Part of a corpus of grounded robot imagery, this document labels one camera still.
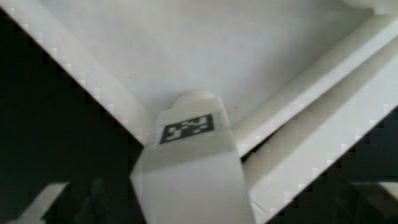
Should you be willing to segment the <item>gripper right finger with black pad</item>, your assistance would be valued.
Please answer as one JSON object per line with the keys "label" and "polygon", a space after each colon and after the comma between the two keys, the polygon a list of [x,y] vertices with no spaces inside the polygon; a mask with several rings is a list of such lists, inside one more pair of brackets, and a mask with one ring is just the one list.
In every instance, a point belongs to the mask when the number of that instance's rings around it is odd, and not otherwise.
{"label": "gripper right finger with black pad", "polygon": [[398,224],[398,182],[345,182],[334,224]]}

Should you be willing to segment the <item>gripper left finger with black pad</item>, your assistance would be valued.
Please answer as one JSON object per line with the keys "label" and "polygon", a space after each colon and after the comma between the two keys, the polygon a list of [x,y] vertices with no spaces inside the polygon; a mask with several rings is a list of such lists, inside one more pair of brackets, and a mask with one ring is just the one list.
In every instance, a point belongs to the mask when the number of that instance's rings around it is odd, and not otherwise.
{"label": "gripper left finger with black pad", "polygon": [[108,224],[103,180],[51,183],[5,224]]}

